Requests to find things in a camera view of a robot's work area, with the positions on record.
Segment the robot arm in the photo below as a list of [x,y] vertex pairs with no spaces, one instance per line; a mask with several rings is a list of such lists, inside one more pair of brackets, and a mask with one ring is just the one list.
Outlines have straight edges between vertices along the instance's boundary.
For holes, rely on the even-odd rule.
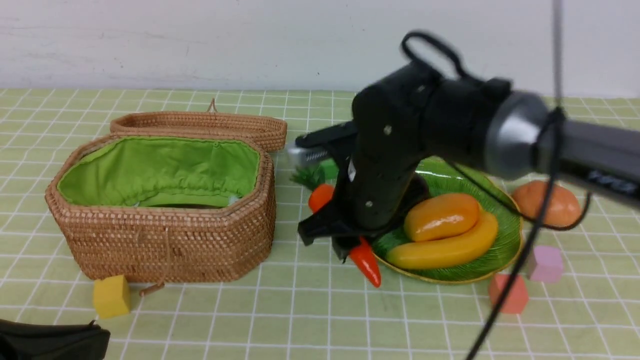
[[[554,137],[542,98],[470,76],[452,50],[422,36],[451,59],[458,79],[414,60],[359,92],[352,121],[289,145],[296,166],[333,158],[339,168],[333,200],[298,227],[305,245],[331,237],[344,259],[357,236],[375,241],[397,227],[424,199],[415,169],[430,156],[505,180],[549,173]],[[640,208],[640,133],[564,122],[559,178]]]

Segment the orange bread roll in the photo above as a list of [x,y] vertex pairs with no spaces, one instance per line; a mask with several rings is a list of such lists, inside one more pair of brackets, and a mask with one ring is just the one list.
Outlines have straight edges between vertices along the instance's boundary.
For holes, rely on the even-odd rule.
[[[546,181],[531,181],[519,186],[513,192],[513,200],[518,204],[520,212],[536,218],[542,207],[546,190]],[[566,188],[555,185],[545,216],[545,224],[558,227],[569,226],[578,220],[581,212],[582,208],[575,195]]]

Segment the green leaf plate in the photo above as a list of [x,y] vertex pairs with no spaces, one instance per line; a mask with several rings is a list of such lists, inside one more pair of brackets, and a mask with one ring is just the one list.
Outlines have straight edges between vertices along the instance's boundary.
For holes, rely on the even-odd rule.
[[[490,192],[518,209],[515,201],[482,173],[468,168],[464,168],[464,170]],[[438,158],[422,161],[416,172],[427,181],[432,197],[443,193],[467,193],[474,196],[484,210],[490,211],[497,217],[499,222],[498,236],[486,254],[469,263],[450,268],[403,270],[385,260],[385,256],[390,249],[411,241],[405,235],[403,228],[400,227],[384,235],[373,244],[373,251],[379,261],[401,274],[427,282],[442,284],[465,284],[480,281],[504,270],[514,262],[524,243],[521,217],[509,212]]]

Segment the wicker basket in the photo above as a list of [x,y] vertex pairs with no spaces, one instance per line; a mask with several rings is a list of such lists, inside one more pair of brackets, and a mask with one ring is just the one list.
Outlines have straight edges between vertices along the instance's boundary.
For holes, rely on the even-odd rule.
[[236,136],[251,139],[268,152],[284,147],[286,122],[271,117],[211,112],[215,109],[215,102],[211,101],[206,113],[160,111],[125,115],[111,122],[111,132]]
[[[261,124],[269,124],[270,130],[263,131]],[[233,281],[271,251],[275,171],[267,149],[282,147],[286,128],[282,120],[231,114],[127,115],[113,122],[114,133],[70,155],[47,187],[45,199],[74,259],[91,279],[124,274],[130,282],[161,286],[164,282]],[[81,206],[69,203],[59,191],[61,179],[87,155],[123,139],[163,136],[242,141],[259,154],[255,187],[239,201],[216,209]]]

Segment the white wall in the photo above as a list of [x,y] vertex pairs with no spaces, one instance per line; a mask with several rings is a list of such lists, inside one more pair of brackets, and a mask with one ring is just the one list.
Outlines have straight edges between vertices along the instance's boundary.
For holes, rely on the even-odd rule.
[[[565,92],[640,96],[640,1],[565,1]],[[0,87],[358,90],[414,28],[552,89],[549,0],[0,0]]]

